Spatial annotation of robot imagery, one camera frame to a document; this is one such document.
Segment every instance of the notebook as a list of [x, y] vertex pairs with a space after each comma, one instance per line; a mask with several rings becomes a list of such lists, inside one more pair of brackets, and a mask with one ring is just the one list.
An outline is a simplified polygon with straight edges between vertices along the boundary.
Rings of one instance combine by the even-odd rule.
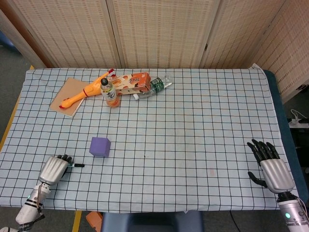
[[69, 117], [74, 117], [76, 111], [78, 110], [84, 99], [80, 99], [79, 101], [75, 102], [71, 107], [66, 109], [61, 109], [59, 106], [61, 105], [61, 102], [63, 100], [71, 98], [74, 95], [82, 92], [83, 88], [88, 84], [88, 82], [79, 81], [69, 77], [64, 83], [63, 87], [57, 93], [55, 99], [53, 100], [49, 108]]

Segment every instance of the grid tablecloth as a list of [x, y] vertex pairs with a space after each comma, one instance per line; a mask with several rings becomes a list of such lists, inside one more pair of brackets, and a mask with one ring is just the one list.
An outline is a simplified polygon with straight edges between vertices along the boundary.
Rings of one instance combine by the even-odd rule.
[[[50, 156], [72, 168], [52, 186], [45, 208], [105, 212], [274, 209], [275, 195], [250, 181], [261, 176], [252, 138], [273, 143], [286, 161], [267, 78], [260, 69], [125, 69], [174, 77], [156, 96], [122, 96], [111, 109], [87, 98], [74, 118], [49, 105], [68, 77], [91, 82], [107, 69], [43, 69], [26, 74], [0, 155], [0, 205], [21, 206]], [[108, 158], [89, 153], [92, 137], [111, 141]]]

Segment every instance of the plastic bottle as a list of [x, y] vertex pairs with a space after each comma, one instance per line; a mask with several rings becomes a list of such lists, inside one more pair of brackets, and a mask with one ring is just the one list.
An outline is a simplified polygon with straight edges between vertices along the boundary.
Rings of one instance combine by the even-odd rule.
[[101, 79], [101, 94], [111, 108], [119, 106], [120, 98], [117, 96], [115, 87], [111, 82], [108, 82], [106, 78]]
[[169, 75], [165, 75], [163, 78], [156, 78], [155, 80], [150, 82], [150, 90], [148, 92], [144, 93], [135, 93], [133, 94], [135, 100], [138, 100], [140, 98], [148, 98], [159, 91], [165, 89], [166, 87], [173, 84], [172, 78]]

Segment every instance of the rubber chicken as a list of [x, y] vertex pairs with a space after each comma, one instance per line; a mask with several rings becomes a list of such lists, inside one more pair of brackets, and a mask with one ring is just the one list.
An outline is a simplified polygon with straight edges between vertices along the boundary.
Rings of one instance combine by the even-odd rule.
[[101, 79], [107, 77], [108, 74], [112, 73], [114, 69], [110, 69], [107, 71], [107, 73], [103, 74], [102, 76], [98, 77], [94, 82], [87, 85], [82, 92], [75, 95], [74, 97], [67, 98], [62, 101], [61, 105], [59, 106], [61, 109], [69, 108], [71, 105], [73, 105], [74, 102], [77, 102], [80, 99], [98, 95], [101, 93]]

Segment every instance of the purple cube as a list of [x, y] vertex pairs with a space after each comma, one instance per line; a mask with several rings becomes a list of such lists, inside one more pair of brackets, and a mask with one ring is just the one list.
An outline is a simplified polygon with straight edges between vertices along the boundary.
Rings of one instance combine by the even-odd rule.
[[111, 142], [108, 138], [92, 137], [89, 152], [93, 156], [108, 157], [110, 148]]

